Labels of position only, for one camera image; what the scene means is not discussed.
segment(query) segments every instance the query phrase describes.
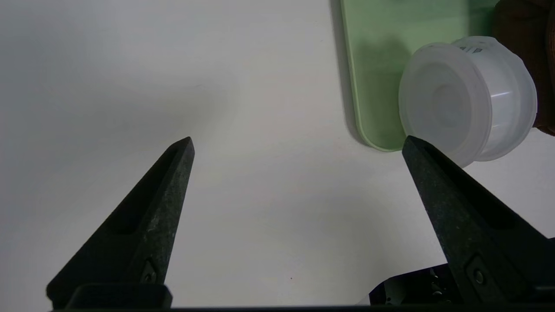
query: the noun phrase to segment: translucent plastic container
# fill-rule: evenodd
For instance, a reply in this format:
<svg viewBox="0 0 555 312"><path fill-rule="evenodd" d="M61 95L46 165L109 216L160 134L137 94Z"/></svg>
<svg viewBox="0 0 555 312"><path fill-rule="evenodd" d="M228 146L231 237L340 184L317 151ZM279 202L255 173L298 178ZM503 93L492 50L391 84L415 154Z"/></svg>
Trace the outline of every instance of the translucent plastic container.
<svg viewBox="0 0 555 312"><path fill-rule="evenodd" d="M502 157L526 137L537 97L524 63L491 37L434 43L410 59L399 89L407 135L461 167Z"/></svg>

